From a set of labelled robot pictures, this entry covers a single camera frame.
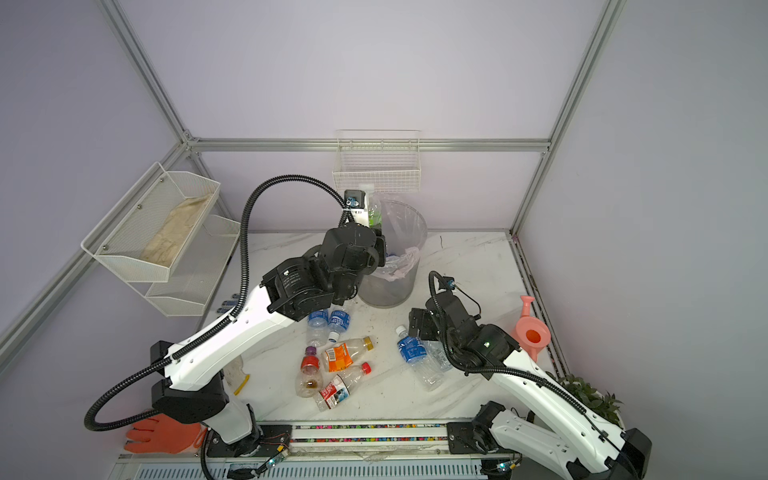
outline blue label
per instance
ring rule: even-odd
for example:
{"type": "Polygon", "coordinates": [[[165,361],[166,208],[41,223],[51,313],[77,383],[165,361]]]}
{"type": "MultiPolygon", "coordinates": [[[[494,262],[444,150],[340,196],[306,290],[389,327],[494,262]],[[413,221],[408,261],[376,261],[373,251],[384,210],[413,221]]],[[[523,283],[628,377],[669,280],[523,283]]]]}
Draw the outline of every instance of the blue label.
{"type": "Polygon", "coordinates": [[[426,348],[424,348],[419,339],[415,339],[412,336],[407,336],[397,342],[397,348],[400,350],[402,358],[408,363],[427,354],[426,348]]]}
{"type": "Polygon", "coordinates": [[[317,310],[316,312],[310,313],[310,322],[318,317],[328,322],[328,310],[317,310]]]}
{"type": "Polygon", "coordinates": [[[333,310],[331,317],[328,319],[328,324],[338,325],[346,330],[349,328],[349,314],[342,310],[333,310]]]}

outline plastic bottle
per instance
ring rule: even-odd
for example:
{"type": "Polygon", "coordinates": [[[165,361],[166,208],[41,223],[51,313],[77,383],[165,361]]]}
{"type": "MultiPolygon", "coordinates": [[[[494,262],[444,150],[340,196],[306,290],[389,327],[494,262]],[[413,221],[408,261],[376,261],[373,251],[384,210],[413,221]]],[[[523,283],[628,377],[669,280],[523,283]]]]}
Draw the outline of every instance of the plastic bottle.
{"type": "Polygon", "coordinates": [[[448,357],[445,356],[445,350],[442,349],[442,342],[437,340],[422,340],[424,348],[427,349],[427,353],[435,360],[437,367],[441,372],[448,372],[453,368],[453,365],[448,361],[448,357]]]}
{"type": "Polygon", "coordinates": [[[340,372],[359,360],[366,352],[373,350],[373,341],[367,336],[351,339],[320,354],[324,372],[340,372]]]}
{"type": "Polygon", "coordinates": [[[442,383],[442,373],[437,366],[437,362],[427,354],[422,341],[408,336],[408,329],[401,325],[395,329],[397,337],[397,347],[400,350],[400,356],[411,366],[414,374],[422,381],[424,388],[431,392],[442,383]]]}
{"type": "Polygon", "coordinates": [[[328,310],[310,313],[306,323],[306,344],[315,347],[325,345],[328,339],[328,310]]]}
{"type": "Polygon", "coordinates": [[[328,341],[336,343],[339,341],[341,334],[346,332],[349,328],[349,314],[344,307],[340,307],[337,310],[331,312],[331,316],[328,319],[328,341]]]}
{"type": "Polygon", "coordinates": [[[368,196],[368,223],[371,227],[382,223],[382,206],[376,195],[368,196]]]}
{"type": "Polygon", "coordinates": [[[320,373],[320,361],[317,358],[317,348],[308,346],[304,351],[299,375],[296,377],[296,394],[308,399],[317,394],[323,385],[323,374],[320,373]]]}
{"type": "Polygon", "coordinates": [[[358,383],[362,381],[371,373],[371,366],[367,362],[361,366],[352,366],[333,376],[326,388],[315,394],[315,402],[317,402],[317,408],[321,412],[330,410],[339,405],[349,397],[349,393],[352,392],[358,383]]]}

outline orange glove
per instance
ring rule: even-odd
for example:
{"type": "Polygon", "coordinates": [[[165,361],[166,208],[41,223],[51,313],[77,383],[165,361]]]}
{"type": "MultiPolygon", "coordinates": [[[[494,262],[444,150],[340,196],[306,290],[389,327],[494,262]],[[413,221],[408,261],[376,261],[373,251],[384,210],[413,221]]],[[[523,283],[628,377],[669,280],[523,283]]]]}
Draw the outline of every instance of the orange glove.
{"type": "Polygon", "coordinates": [[[125,434],[134,443],[124,448],[133,453],[179,453],[197,443],[205,430],[200,423],[185,425],[161,413],[134,423],[125,434]]]}

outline bottle with brown liquid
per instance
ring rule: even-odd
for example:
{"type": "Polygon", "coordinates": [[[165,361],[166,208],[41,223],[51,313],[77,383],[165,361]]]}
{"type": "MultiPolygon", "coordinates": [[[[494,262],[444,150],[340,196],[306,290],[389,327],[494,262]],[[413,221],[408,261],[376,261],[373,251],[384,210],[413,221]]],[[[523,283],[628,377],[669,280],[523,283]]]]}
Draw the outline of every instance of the bottle with brown liquid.
{"type": "Polygon", "coordinates": [[[301,370],[296,377],[296,394],[308,399],[323,387],[323,375],[320,373],[320,360],[317,348],[308,346],[301,361],[301,370]]]}

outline green leaves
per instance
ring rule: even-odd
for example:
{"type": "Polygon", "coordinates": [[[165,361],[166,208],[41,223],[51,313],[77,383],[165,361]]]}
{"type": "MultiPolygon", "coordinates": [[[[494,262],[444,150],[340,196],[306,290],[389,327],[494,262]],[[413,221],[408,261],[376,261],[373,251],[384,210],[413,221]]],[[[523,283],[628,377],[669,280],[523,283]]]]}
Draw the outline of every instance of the green leaves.
{"type": "Polygon", "coordinates": [[[614,393],[606,392],[603,396],[580,376],[566,375],[560,378],[558,383],[593,412],[609,422],[619,425],[618,410],[619,405],[623,405],[623,402],[616,400],[614,393]]]}

